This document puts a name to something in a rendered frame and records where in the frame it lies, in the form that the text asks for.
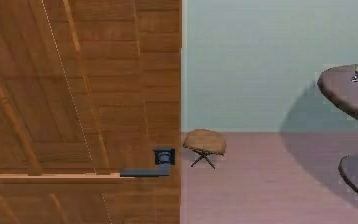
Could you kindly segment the brown stool with crossed legs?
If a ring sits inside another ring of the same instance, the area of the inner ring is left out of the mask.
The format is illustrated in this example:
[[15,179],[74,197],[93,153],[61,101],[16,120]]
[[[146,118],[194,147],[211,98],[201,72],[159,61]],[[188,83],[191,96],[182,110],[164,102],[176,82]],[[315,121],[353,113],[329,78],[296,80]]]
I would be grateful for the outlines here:
[[187,133],[182,146],[198,155],[191,164],[194,167],[201,160],[215,169],[215,165],[208,158],[209,155],[223,156],[226,152],[227,141],[223,134],[208,129],[194,129]]

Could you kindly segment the brown wooden room door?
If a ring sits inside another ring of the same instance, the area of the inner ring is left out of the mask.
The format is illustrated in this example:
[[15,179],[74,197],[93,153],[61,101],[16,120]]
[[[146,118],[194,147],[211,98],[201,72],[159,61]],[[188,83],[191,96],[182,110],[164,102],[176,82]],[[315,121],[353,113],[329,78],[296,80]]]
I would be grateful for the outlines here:
[[0,224],[180,224],[182,0],[0,0]]

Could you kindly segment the dark round pedestal table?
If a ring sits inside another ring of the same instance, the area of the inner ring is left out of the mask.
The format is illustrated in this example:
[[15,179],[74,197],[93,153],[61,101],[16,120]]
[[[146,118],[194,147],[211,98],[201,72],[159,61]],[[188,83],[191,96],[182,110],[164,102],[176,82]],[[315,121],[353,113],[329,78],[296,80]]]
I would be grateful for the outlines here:
[[[358,121],[358,81],[352,82],[358,64],[340,65],[323,71],[316,82],[321,94],[336,108]],[[358,153],[342,157],[338,172],[347,186],[358,195]]]

